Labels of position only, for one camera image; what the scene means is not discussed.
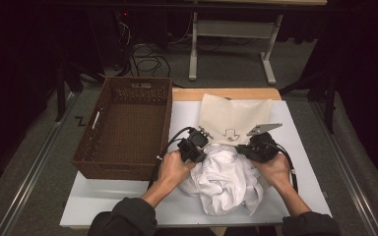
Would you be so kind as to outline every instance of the cloth bag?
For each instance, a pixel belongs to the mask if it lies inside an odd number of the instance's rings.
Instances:
[[[200,197],[206,214],[224,215],[244,205],[251,215],[262,201],[263,188],[269,184],[234,146],[247,145],[247,133],[268,123],[271,109],[271,100],[231,101],[204,95],[198,124],[213,139],[209,138],[204,148],[205,160],[191,170],[179,188]]]

